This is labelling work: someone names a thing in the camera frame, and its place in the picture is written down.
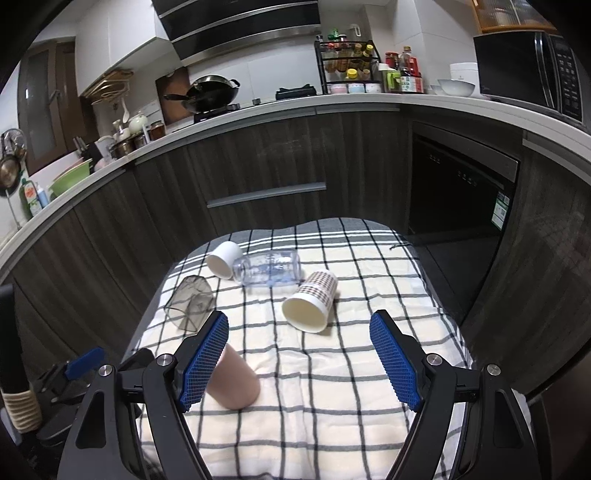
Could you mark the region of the pink cup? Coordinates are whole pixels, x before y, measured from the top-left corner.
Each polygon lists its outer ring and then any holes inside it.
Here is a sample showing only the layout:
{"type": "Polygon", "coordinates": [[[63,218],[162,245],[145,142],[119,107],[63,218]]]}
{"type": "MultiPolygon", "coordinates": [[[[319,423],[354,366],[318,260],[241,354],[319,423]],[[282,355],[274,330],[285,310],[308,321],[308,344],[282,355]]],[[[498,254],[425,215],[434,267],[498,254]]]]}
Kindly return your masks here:
{"type": "Polygon", "coordinates": [[[259,398],[259,377],[228,344],[211,374],[206,392],[222,407],[242,410],[259,398]]]}

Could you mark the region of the grey translucent cup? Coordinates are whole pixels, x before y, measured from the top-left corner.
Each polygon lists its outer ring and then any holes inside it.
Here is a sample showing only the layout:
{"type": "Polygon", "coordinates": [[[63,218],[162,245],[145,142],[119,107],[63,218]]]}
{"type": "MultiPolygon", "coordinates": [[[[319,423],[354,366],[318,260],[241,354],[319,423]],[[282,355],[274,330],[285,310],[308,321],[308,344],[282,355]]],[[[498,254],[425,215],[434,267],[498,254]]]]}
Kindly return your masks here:
{"type": "Polygon", "coordinates": [[[179,330],[197,334],[215,309],[213,291],[204,277],[185,277],[164,306],[164,314],[179,330]]]}

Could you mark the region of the white paper cup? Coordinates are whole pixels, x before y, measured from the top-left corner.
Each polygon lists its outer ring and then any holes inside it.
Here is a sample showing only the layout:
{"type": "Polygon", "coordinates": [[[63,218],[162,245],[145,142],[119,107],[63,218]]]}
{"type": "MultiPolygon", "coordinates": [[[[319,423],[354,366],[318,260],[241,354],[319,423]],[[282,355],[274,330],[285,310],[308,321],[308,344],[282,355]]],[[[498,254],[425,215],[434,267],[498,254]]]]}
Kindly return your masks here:
{"type": "Polygon", "coordinates": [[[242,256],[242,249],[235,242],[224,241],[206,256],[205,262],[213,275],[228,280],[233,276],[233,264],[242,256]]]}

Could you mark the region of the patterned paper cup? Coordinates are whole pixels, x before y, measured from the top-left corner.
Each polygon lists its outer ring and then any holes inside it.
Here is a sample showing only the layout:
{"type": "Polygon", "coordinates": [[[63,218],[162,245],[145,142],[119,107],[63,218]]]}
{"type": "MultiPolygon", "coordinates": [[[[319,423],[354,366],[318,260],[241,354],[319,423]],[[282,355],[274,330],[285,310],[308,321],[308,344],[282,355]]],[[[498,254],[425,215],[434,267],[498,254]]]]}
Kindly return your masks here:
{"type": "Polygon", "coordinates": [[[338,278],[331,271],[312,272],[281,305],[284,319],[305,333],[324,331],[337,288],[338,278]]]}

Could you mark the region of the checkered white cloth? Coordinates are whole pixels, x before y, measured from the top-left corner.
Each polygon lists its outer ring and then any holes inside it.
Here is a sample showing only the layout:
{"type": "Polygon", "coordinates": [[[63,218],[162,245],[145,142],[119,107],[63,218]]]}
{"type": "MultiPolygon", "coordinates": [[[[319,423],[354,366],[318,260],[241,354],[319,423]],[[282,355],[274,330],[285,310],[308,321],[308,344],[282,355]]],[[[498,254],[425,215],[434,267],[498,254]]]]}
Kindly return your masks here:
{"type": "Polygon", "coordinates": [[[369,220],[332,218],[276,230],[229,235],[246,253],[294,249],[304,274],[338,279],[328,326],[304,333],[281,307],[290,287],[246,289],[215,277],[209,240],[174,262],[133,334],[129,350],[174,351],[185,338],[164,306],[192,275],[211,287],[228,316],[228,342],[259,377],[256,402],[225,409],[211,396],[185,416],[215,479],[383,479],[403,446],[414,413],[402,404],[370,341],[370,317],[389,312],[400,330],[451,365],[472,356],[452,318],[432,294],[418,254],[394,229],[369,220]]]}

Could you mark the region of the clear glass bottle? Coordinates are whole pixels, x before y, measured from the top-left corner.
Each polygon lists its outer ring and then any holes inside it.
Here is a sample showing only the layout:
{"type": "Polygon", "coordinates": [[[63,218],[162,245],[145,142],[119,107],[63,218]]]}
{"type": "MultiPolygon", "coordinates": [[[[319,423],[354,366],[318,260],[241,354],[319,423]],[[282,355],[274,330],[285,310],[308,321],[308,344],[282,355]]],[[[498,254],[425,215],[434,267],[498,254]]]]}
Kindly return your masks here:
{"type": "Polygon", "coordinates": [[[235,260],[232,274],[244,287],[294,285],[301,281],[301,260],[294,249],[253,253],[235,260]]]}

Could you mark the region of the dish soap bottle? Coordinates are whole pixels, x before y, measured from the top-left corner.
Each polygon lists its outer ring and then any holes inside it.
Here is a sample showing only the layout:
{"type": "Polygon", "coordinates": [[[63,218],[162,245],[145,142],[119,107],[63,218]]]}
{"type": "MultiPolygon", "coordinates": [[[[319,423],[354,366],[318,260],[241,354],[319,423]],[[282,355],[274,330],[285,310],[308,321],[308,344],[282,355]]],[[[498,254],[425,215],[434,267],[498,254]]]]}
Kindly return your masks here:
{"type": "Polygon", "coordinates": [[[35,184],[31,180],[23,178],[21,180],[21,192],[30,216],[34,217],[39,214],[43,206],[40,202],[35,184]]]}

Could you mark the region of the green plastic basin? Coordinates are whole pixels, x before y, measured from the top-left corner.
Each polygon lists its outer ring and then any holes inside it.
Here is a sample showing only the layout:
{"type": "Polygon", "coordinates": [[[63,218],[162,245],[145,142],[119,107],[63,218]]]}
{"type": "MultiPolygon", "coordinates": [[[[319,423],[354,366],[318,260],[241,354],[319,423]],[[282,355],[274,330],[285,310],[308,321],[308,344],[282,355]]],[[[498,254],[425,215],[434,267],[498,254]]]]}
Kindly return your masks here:
{"type": "Polygon", "coordinates": [[[67,190],[90,176],[91,159],[81,161],[55,178],[50,186],[52,195],[57,198],[67,190]]]}

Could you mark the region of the hanging steel pan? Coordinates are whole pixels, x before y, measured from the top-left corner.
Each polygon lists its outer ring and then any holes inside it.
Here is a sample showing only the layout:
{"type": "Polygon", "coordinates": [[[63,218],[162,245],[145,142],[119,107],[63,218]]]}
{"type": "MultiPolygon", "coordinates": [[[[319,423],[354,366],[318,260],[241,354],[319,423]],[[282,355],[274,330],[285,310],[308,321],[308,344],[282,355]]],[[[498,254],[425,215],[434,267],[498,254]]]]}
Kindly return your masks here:
{"type": "Polygon", "coordinates": [[[22,130],[10,128],[1,134],[1,194],[10,195],[18,186],[27,155],[22,130]]]}

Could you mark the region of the white teapot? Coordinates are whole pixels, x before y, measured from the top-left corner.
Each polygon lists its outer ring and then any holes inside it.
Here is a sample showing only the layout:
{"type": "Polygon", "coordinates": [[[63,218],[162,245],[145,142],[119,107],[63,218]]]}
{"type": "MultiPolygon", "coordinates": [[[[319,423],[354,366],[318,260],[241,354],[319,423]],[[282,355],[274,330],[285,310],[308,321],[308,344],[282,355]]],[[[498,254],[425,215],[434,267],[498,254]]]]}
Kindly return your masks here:
{"type": "Polygon", "coordinates": [[[132,116],[127,122],[127,128],[131,136],[142,133],[148,126],[148,118],[141,111],[132,116]]]}

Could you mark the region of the red label sauce bottle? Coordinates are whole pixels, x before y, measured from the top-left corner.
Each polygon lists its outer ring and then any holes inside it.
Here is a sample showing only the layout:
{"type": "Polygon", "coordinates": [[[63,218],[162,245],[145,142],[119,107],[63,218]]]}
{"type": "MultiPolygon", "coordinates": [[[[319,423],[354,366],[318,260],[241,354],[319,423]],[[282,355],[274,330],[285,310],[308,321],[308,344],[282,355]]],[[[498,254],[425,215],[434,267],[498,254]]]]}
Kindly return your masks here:
{"type": "Polygon", "coordinates": [[[413,55],[412,48],[405,46],[399,57],[399,71],[401,74],[401,91],[409,94],[423,94],[423,78],[418,60],[413,55]]]}

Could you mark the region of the white rice cooker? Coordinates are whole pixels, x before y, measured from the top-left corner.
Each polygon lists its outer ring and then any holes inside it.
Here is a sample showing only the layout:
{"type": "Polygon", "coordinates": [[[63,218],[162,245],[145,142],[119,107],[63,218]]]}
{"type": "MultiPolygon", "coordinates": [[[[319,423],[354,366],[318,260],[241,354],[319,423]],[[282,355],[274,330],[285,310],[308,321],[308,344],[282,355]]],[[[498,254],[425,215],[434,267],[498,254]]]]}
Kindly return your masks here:
{"type": "Polygon", "coordinates": [[[478,64],[476,62],[458,62],[450,65],[452,80],[468,82],[477,87],[480,84],[478,64]]]}

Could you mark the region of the black microwave oven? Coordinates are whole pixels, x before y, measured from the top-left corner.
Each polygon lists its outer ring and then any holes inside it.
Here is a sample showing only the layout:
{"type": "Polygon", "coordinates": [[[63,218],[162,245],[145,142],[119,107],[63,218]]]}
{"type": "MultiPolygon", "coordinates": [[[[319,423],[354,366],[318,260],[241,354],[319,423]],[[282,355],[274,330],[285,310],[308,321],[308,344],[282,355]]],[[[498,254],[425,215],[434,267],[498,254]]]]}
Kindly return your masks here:
{"type": "Polygon", "coordinates": [[[590,75],[560,35],[541,30],[474,38],[482,95],[590,122],[590,75]]]}

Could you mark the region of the black spice rack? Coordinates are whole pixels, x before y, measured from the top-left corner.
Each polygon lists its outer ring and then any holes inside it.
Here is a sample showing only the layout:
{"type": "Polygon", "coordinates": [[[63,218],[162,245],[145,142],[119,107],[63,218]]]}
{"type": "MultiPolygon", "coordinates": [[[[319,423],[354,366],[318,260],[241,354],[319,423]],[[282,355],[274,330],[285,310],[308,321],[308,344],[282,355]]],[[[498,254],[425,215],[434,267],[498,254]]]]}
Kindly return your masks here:
{"type": "Polygon", "coordinates": [[[381,56],[372,40],[315,40],[314,47],[322,94],[332,94],[334,85],[383,82],[379,73],[381,56]]]}

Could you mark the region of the black range hood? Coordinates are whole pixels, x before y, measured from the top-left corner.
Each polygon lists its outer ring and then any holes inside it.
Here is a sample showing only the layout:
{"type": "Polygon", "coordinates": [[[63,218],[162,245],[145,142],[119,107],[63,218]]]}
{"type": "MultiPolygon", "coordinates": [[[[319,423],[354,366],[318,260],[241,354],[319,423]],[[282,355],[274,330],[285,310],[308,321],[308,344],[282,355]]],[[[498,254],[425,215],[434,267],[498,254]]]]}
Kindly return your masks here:
{"type": "Polygon", "coordinates": [[[317,1],[154,1],[152,5],[185,65],[321,30],[317,1]]]}

